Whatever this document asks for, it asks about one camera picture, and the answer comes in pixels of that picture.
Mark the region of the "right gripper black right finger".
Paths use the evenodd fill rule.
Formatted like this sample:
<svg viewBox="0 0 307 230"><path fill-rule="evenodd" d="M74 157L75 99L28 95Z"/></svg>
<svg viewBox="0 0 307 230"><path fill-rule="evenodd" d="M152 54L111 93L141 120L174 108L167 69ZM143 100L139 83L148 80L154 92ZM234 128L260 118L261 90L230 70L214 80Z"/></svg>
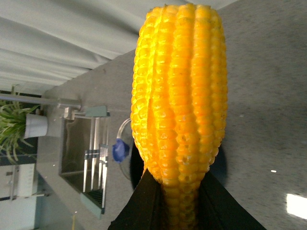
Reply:
<svg viewBox="0 0 307 230"><path fill-rule="evenodd" d="M200 230L264 230L223 187L211 172L199 187L198 229Z"/></svg>

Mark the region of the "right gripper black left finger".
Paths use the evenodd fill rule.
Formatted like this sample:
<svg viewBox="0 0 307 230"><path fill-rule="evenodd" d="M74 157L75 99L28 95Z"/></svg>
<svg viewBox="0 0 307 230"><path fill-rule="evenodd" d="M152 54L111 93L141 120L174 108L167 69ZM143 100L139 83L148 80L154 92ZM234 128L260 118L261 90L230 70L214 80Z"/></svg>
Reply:
<svg viewBox="0 0 307 230"><path fill-rule="evenodd" d="M160 230L160 184L145 171L131 198L108 227L109 230Z"/></svg>

